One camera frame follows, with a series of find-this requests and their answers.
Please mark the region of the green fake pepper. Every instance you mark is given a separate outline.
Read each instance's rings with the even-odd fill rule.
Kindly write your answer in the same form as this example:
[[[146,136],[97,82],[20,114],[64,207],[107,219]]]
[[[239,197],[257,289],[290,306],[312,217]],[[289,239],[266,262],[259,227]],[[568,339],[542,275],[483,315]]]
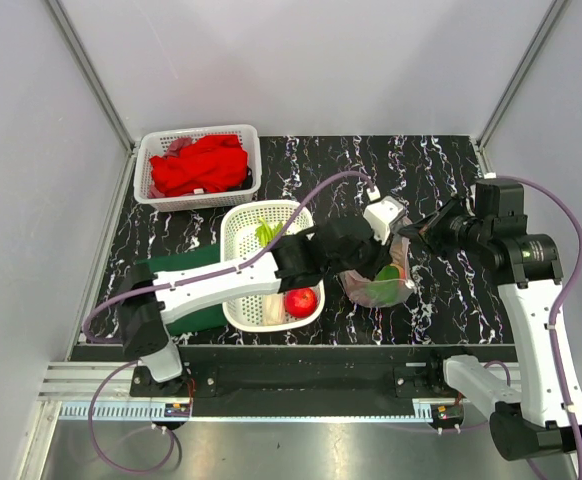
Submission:
[[[402,280],[399,278],[399,274],[394,264],[387,265],[383,267],[376,275],[375,282],[387,282],[387,281],[398,281]]]

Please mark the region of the clear zip top bag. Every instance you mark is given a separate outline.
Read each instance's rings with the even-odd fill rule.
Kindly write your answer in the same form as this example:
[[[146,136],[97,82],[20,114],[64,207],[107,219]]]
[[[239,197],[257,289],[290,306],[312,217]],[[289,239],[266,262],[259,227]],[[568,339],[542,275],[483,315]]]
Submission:
[[[409,240],[396,236],[390,249],[391,264],[402,266],[406,271],[406,279],[375,282],[362,277],[354,270],[340,273],[339,280],[348,299],[365,308],[387,308],[404,303],[415,291],[415,282],[410,275],[408,252]]]

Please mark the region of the red fake apple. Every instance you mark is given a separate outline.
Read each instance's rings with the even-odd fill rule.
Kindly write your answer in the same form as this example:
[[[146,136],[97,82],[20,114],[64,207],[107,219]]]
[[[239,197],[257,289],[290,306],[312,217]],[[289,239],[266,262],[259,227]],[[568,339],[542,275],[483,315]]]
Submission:
[[[301,288],[287,292],[284,296],[284,308],[294,318],[307,318],[317,309],[318,297],[313,289]]]

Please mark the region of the beige fake garlic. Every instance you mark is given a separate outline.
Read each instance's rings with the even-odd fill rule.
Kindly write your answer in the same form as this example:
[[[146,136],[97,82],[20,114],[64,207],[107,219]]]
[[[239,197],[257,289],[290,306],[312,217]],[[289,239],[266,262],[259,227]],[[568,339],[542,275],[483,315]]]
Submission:
[[[283,224],[269,224],[263,218],[259,219],[259,226],[255,234],[259,245],[264,248],[280,233]],[[281,294],[265,295],[262,299],[262,321],[264,326],[281,325],[285,319],[284,300]]]

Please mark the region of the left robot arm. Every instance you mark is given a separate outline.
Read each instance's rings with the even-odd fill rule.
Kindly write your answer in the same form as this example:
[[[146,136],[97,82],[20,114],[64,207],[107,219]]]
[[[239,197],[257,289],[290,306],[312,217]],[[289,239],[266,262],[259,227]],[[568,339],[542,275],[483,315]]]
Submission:
[[[242,260],[158,273],[141,265],[117,308],[123,355],[141,362],[161,393],[177,395],[187,372],[167,329],[171,320],[242,297],[315,287],[329,273],[372,278],[391,261],[392,237],[389,220],[346,216],[282,235]]]

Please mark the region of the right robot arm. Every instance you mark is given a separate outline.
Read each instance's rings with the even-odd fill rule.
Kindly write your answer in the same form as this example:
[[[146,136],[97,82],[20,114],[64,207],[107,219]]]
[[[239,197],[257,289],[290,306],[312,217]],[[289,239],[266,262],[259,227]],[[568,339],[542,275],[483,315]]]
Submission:
[[[518,360],[518,389],[470,355],[430,366],[425,384],[434,395],[455,390],[468,399],[488,420],[506,460],[582,456],[582,390],[562,309],[572,282],[564,277],[554,240],[527,231],[527,185],[512,177],[479,180],[472,200],[454,197],[400,229],[435,255],[463,250],[478,258],[506,310]]]

